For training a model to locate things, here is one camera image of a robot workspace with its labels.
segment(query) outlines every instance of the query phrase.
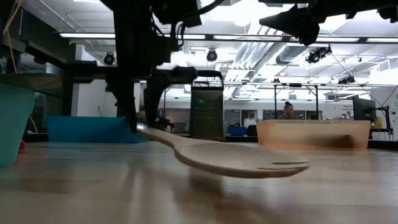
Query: teal bin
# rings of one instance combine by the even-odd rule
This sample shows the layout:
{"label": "teal bin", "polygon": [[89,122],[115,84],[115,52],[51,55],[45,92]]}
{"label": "teal bin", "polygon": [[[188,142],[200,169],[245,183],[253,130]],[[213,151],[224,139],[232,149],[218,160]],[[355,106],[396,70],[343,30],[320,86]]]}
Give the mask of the teal bin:
{"label": "teal bin", "polygon": [[0,84],[0,167],[15,162],[35,93]]}

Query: table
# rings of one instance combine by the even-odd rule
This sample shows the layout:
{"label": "table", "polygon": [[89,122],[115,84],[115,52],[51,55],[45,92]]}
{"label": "table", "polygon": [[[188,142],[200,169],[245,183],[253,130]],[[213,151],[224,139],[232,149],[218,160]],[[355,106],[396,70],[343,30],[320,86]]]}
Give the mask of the table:
{"label": "table", "polygon": [[1,223],[397,223],[398,153],[292,152],[309,170],[236,179],[187,167],[154,141],[32,143],[0,169]]}

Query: white wall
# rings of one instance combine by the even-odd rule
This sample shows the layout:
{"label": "white wall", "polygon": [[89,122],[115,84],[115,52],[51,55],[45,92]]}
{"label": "white wall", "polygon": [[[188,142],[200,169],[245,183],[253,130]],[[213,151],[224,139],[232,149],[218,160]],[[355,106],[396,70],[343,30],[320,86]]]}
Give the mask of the white wall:
{"label": "white wall", "polygon": [[[395,88],[374,88],[371,90],[372,96],[381,104],[386,102],[384,106],[390,106],[389,115],[390,115],[390,123],[394,130],[394,139],[398,139],[398,90]],[[381,111],[376,111],[376,116],[382,118],[383,120],[383,128],[387,128],[386,117],[382,114]],[[388,134],[381,133],[374,133],[374,138],[380,140],[389,140]]]}
{"label": "white wall", "polygon": [[[295,110],[316,111],[314,101],[291,101]],[[277,110],[283,110],[284,101],[277,102]],[[163,108],[163,99],[160,99],[159,108]],[[190,108],[190,100],[166,99],[166,108]],[[257,118],[262,119],[263,110],[274,110],[274,101],[224,101],[225,110],[257,110]],[[352,102],[319,102],[319,110],[327,119],[339,119],[342,114],[350,111],[353,114]]]}
{"label": "white wall", "polygon": [[[84,49],[84,46],[76,47],[76,60],[96,61],[102,65]],[[134,85],[136,97],[136,110],[139,107],[139,83]],[[72,99],[72,116],[106,116],[116,117],[116,99],[110,92],[105,92],[105,80],[94,80],[89,84],[74,84]]]}

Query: ceiling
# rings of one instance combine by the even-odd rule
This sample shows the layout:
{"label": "ceiling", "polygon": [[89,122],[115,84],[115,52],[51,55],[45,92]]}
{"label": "ceiling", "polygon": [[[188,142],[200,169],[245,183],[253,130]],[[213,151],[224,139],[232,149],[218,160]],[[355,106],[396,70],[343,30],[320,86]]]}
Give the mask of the ceiling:
{"label": "ceiling", "polygon": [[[212,0],[201,0],[207,5]],[[292,5],[267,7],[256,0],[230,0],[225,6],[201,17],[203,25],[187,29],[186,34],[253,34],[281,35],[279,31],[261,27],[258,19],[288,10]],[[113,32],[113,13],[95,0],[29,0],[24,8],[42,19],[59,32]],[[159,24],[168,33],[169,26]],[[376,11],[360,12],[354,19],[344,16],[329,18],[321,25],[325,35],[343,36],[398,36],[398,23],[390,24],[379,17]],[[84,40],[89,54],[101,60],[106,52],[114,52],[113,40]],[[282,82],[336,83],[345,70],[352,72],[357,82],[369,82],[371,74],[381,62],[398,57],[398,45],[331,44],[333,55],[321,62],[309,65],[305,62],[308,51],[320,45],[307,48],[281,43],[244,43],[222,41],[186,40],[182,52],[172,56],[171,66],[195,66],[197,69],[217,69],[225,81],[270,82],[280,78]],[[206,61],[208,49],[216,49],[218,59]],[[239,95],[243,86],[228,87],[227,95]],[[258,95],[261,89],[254,89]]]}

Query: slotted wooden spoon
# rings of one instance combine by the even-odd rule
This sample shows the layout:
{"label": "slotted wooden spoon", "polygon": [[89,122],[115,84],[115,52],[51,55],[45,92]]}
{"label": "slotted wooden spoon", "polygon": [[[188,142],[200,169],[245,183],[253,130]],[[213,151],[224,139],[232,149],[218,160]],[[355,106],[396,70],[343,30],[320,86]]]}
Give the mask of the slotted wooden spoon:
{"label": "slotted wooden spoon", "polygon": [[214,174],[242,178],[288,177],[308,168],[306,158],[278,150],[180,137],[137,125],[138,132],[174,149],[182,163]]}

